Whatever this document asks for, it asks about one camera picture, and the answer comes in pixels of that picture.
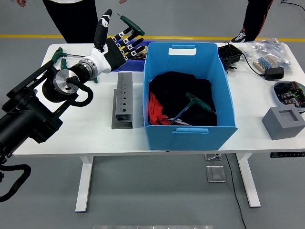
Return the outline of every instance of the white table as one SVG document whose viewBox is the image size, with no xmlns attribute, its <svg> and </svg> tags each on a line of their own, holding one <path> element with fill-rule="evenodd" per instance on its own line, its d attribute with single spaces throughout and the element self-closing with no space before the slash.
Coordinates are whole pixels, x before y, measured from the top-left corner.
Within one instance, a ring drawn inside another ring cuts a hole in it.
<svg viewBox="0 0 305 229">
<path fill-rule="evenodd" d="M 43 64 L 62 47 L 64 52 L 88 55 L 92 44 L 53 44 Z M 297 81 L 305 85 L 305 74 L 297 60 L 286 46 L 294 75 L 287 75 L 283 81 Z M 68 58 L 68 67 L 78 62 Z M 252 153 L 305 151 L 305 130 L 296 137 L 271 140 L 262 118 L 270 107 L 277 106 L 272 89 L 275 82 L 266 81 L 254 74 L 244 61 L 227 75 L 238 130 L 218 151 L 155 151 L 149 150 L 143 128 L 142 114 L 142 72 L 133 72 L 133 129 L 112 130 L 113 91 L 117 87 L 117 72 L 101 74 L 99 83 L 87 82 L 94 92 L 93 101 L 86 107 L 69 107 L 61 116 L 62 127 L 45 143 L 37 144 L 27 139 L 15 152 L 16 157 L 79 156 L 83 161 L 76 212 L 85 212 L 87 207 L 90 177 L 94 156 L 172 155 L 172 154 L 226 154 L 236 153 L 250 207 L 260 207 L 248 158 Z M 77 101 L 86 98 L 79 92 Z M 47 101 L 41 92 L 37 96 L 51 111 L 59 104 Z"/>
</svg>

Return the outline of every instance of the bin handle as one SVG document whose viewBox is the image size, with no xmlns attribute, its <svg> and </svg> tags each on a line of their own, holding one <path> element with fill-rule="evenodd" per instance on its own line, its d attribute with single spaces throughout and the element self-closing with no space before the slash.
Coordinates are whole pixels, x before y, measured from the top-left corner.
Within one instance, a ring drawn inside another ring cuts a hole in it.
<svg viewBox="0 0 305 229">
<path fill-rule="evenodd" d="M 173 134 L 209 134 L 206 128 L 177 128 L 173 130 Z"/>
<path fill-rule="evenodd" d="M 197 49 L 193 44 L 189 44 L 189 45 L 173 44 L 172 47 L 169 48 L 168 54 L 194 56 L 196 55 L 196 51 Z"/>
</svg>

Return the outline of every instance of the table leg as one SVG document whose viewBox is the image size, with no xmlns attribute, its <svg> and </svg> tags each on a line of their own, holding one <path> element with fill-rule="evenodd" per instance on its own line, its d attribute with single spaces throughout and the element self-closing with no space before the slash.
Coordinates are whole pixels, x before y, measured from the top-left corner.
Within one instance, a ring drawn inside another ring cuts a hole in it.
<svg viewBox="0 0 305 229">
<path fill-rule="evenodd" d="M 81 212 L 86 212 L 87 209 L 93 157 L 81 156 L 80 158 L 82 160 L 82 170 L 81 170 L 81 180 L 80 180 L 80 187 L 78 189 L 75 212 L 81 213 Z"/>
<path fill-rule="evenodd" d="M 261 204 L 258 199 L 255 184 L 251 174 L 251 170 L 248 163 L 248 158 L 252 153 L 237 153 L 237 161 L 243 177 L 244 187 L 248 196 L 248 202 L 251 208 L 260 207 Z"/>
</svg>

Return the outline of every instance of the red cloth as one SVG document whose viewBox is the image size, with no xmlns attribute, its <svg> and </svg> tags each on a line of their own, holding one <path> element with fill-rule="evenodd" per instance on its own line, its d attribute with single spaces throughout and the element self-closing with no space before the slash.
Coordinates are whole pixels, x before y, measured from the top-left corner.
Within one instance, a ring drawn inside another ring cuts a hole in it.
<svg viewBox="0 0 305 229">
<path fill-rule="evenodd" d="M 152 125 L 168 125 L 170 120 L 163 120 L 168 118 L 166 115 L 162 114 L 163 106 L 156 99 L 154 93 L 150 92 L 149 98 L 149 121 Z"/>
</svg>

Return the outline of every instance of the gray floor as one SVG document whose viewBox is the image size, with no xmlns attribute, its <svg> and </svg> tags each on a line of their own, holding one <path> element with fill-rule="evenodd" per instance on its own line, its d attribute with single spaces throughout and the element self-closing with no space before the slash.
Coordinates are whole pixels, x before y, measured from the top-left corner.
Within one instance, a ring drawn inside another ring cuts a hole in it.
<svg viewBox="0 0 305 229">
<path fill-rule="evenodd" d="M 234 37 L 242 27 L 247 1 L 193 0 L 96 1 L 99 16 L 107 9 L 138 22 L 146 35 Z M 305 7 L 303 0 L 289 1 Z M 0 1 L 1 34 L 59 34 L 40 0 L 25 8 Z M 274 0 L 260 37 L 304 38 L 305 12 Z M 116 14 L 109 34 L 125 29 Z M 41 65 L 58 38 L 0 38 L 0 102 L 6 93 Z M 285 42 L 305 70 L 304 42 Z M 262 206 L 249 208 L 235 155 L 228 155 L 248 229 L 303 229 L 304 158 L 249 159 Z M 81 172 L 79 158 L 15 158 L 6 165 L 29 164 L 32 174 L 17 194 L 0 203 L 1 229 L 92 229 L 94 225 L 213 225 L 243 229 L 227 161 L 206 162 L 203 155 L 97 157 L 91 178 L 88 212 L 74 212 Z M 227 182 L 207 182 L 205 166 L 225 167 Z M 0 195 L 18 172 L 6 172 Z"/>
</svg>

